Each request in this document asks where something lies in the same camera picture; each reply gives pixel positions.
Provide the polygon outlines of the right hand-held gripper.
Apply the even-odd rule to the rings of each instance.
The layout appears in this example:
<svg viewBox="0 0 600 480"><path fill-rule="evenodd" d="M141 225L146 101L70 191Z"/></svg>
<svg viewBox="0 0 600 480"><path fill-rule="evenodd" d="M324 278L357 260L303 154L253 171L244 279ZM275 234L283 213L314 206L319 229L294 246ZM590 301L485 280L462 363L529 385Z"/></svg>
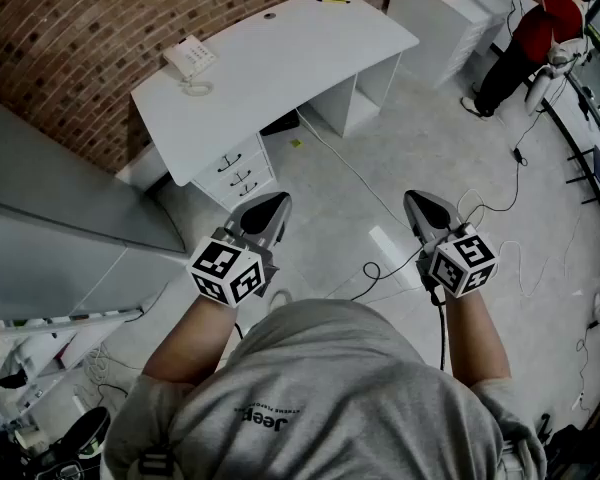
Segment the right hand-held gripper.
<svg viewBox="0 0 600 480"><path fill-rule="evenodd" d="M498 253L451 203L429 192L408 190L403 206L421 244L416 269L434 304L440 302L438 287L460 298L489 281L499 263Z"/></svg>

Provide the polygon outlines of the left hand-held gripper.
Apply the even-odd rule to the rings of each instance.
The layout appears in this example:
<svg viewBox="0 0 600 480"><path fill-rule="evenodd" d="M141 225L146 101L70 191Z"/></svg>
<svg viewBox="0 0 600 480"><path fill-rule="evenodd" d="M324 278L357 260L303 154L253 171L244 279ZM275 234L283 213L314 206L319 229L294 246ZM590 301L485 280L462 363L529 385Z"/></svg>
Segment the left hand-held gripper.
<svg viewBox="0 0 600 480"><path fill-rule="evenodd" d="M253 295L263 297L278 271L273 248L283 238L291 210L287 192L256 196L202 238L187 264L200 294L231 308Z"/></svg>

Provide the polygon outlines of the person's right forearm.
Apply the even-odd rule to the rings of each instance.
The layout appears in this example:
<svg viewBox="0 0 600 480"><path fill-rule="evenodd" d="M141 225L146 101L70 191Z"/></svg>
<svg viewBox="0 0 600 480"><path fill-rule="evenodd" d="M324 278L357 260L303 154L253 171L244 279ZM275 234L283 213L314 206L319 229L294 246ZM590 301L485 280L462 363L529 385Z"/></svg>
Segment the person's right forearm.
<svg viewBox="0 0 600 480"><path fill-rule="evenodd" d="M446 293L445 306L453 376L467 387L510 378L505 348L480 292Z"/></svg>

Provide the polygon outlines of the person's left forearm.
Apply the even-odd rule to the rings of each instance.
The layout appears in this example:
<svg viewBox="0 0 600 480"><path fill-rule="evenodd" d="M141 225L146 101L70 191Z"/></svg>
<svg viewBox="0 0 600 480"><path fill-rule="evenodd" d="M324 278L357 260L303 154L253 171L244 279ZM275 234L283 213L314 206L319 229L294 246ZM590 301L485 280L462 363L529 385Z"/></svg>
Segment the person's left forearm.
<svg viewBox="0 0 600 480"><path fill-rule="evenodd" d="M236 329L238 310L199 296L160 343L142 374L152 379L199 385L216 370Z"/></svg>

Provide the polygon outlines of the person's grey t-shirt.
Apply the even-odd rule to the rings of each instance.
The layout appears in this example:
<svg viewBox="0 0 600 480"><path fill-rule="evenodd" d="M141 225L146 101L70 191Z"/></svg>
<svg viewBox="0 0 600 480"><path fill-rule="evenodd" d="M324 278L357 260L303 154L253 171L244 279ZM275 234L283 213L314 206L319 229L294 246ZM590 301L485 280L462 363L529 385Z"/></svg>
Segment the person's grey t-shirt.
<svg viewBox="0 0 600 480"><path fill-rule="evenodd" d="M182 480L544 480L510 378L467 387L386 319L349 301L288 304L199 385L141 374L104 461L141 480L162 452Z"/></svg>

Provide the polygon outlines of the grey counter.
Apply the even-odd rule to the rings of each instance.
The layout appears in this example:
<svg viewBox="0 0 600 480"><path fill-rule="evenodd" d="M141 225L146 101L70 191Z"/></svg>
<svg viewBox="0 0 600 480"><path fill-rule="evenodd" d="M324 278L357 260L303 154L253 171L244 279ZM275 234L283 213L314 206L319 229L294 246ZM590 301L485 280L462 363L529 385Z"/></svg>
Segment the grey counter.
<svg viewBox="0 0 600 480"><path fill-rule="evenodd" d="M0 320L133 309L186 260L162 208L0 104Z"/></svg>

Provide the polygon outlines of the white shelf rack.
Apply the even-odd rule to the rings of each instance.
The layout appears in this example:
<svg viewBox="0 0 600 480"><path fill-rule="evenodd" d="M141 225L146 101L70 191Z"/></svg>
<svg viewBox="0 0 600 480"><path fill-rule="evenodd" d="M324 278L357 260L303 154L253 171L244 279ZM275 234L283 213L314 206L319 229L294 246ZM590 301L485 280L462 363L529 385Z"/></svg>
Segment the white shelf rack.
<svg viewBox="0 0 600 480"><path fill-rule="evenodd" d="M122 324L144 308L89 311L81 304L63 316L0 315L0 426L23 417Z"/></svg>

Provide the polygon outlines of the white desk with drawers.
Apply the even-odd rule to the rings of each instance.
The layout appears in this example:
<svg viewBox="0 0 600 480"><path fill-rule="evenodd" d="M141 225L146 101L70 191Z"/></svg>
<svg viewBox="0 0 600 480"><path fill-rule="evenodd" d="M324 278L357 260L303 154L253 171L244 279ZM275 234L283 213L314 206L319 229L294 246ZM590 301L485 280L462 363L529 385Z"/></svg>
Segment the white desk with drawers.
<svg viewBox="0 0 600 480"><path fill-rule="evenodd" d="M268 125L306 104L348 136L378 115L417 38L363 0L350 1L289 0L215 34L205 45L217 61L197 77L213 83L209 95L185 94L170 65L133 91L176 184L233 209L275 186L262 141Z"/></svg>

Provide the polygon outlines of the black round device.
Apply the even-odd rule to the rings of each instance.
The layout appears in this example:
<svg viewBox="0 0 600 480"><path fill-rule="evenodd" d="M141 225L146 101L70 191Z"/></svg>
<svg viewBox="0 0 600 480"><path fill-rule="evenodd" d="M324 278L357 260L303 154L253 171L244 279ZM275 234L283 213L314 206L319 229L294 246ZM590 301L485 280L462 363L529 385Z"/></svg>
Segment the black round device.
<svg viewBox="0 0 600 480"><path fill-rule="evenodd" d="M100 480L104 441L111 424L105 407L82 415L42 455L35 480Z"/></svg>

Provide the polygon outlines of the white cabinet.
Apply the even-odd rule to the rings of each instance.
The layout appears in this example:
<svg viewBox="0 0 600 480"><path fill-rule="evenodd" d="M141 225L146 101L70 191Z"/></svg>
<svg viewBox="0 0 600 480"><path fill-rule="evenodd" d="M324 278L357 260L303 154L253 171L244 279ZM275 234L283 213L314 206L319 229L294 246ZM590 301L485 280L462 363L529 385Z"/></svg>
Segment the white cabinet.
<svg viewBox="0 0 600 480"><path fill-rule="evenodd" d="M504 0L389 0L387 9L419 40L401 63L432 88L460 71L472 54L485 55L507 13Z"/></svg>

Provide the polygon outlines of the white corded telephone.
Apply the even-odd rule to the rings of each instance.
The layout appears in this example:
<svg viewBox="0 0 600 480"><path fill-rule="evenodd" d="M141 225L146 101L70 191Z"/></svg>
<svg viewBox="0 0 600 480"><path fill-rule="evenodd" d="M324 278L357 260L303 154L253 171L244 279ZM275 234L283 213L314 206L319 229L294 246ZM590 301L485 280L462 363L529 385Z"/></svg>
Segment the white corded telephone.
<svg viewBox="0 0 600 480"><path fill-rule="evenodd" d="M213 83L199 81L197 77L217 61L217 56L195 36L187 36L166 48L163 58L179 72L179 85L185 94L198 97L212 92Z"/></svg>

